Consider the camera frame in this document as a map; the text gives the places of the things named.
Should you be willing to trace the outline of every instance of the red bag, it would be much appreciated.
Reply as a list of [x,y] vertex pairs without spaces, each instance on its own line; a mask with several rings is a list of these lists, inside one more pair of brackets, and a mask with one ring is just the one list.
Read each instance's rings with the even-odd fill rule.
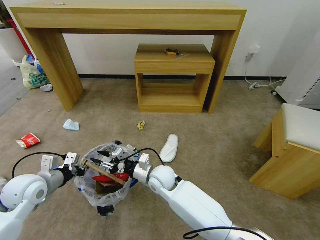
[[19,144],[22,148],[28,148],[32,145],[35,145],[40,142],[40,139],[37,138],[34,134],[28,133],[27,135],[23,136],[22,138],[19,138],[16,140],[16,143]]

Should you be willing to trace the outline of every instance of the red object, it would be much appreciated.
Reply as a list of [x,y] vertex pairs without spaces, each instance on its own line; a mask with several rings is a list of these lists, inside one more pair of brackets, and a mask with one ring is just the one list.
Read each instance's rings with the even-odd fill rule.
[[28,133],[27,135],[23,136],[16,140],[16,143],[20,145],[20,147],[28,148],[32,145],[35,145],[40,142],[40,139],[37,138],[34,134]]
[[[113,176],[125,181],[128,180],[129,178],[129,174],[127,173],[115,173],[113,174]],[[92,177],[93,180],[98,181],[98,182],[114,182],[114,180],[112,180],[111,178],[109,178],[108,176],[105,175],[99,175],[99,176],[95,176]]]
[[19,32],[18,28],[17,28],[17,25],[15,24],[15,22],[12,20],[12,19],[8,19],[7,20],[8,23],[11,24],[11,26],[13,27],[14,31],[16,32],[18,38],[20,39],[24,49],[27,51],[28,54],[32,54],[32,52],[30,51],[30,48],[28,47],[26,41],[24,40],[23,36],[21,35],[21,33]]

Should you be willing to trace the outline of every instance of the wooden nightstand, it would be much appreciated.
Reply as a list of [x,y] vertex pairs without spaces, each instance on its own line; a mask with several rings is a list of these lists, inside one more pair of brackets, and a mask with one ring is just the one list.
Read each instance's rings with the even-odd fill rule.
[[[166,48],[182,54],[168,55]],[[139,44],[135,75],[140,112],[201,113],[214,59],[204,45]],[[144,83],[143,73],[195,73],[193,83]]]

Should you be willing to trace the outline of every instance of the wooden stick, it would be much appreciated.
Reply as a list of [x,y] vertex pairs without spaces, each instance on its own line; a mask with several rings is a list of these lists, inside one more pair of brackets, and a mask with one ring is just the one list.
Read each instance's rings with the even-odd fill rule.
[[126,183],[125,181],[123,181],[123,180],[121,180],[121,179],[113,176],[112,174],[110,174],[110,173],[108,173],[108,172],[106,172],[106,171],[103,171],[102,169],[100,169],[99,167],[97,167],[95,164],[93,164],[93,163],[91,163],[91,162],[88,162],[87,159],[84,159],[81,164],[82,164],[82,165],[86,165],[86,166],[88,166],[88,167],[96,170],[97,172],[99,172],[99,173],[101,173],[101,174],[103,174],[103,175],[111,178],[112,180],[114,180],[114,181],[116,181],[116,182],[118,182],[118,183],[120,183],[120,184],[122,184],[122,185],[124,185],[124,184]]

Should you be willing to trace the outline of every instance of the white cushioned seat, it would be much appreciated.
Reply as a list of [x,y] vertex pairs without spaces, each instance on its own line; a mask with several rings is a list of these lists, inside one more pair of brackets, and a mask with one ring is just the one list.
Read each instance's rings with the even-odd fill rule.
[[287,103],[281,107],[285,140],[320,151],[320,112]]

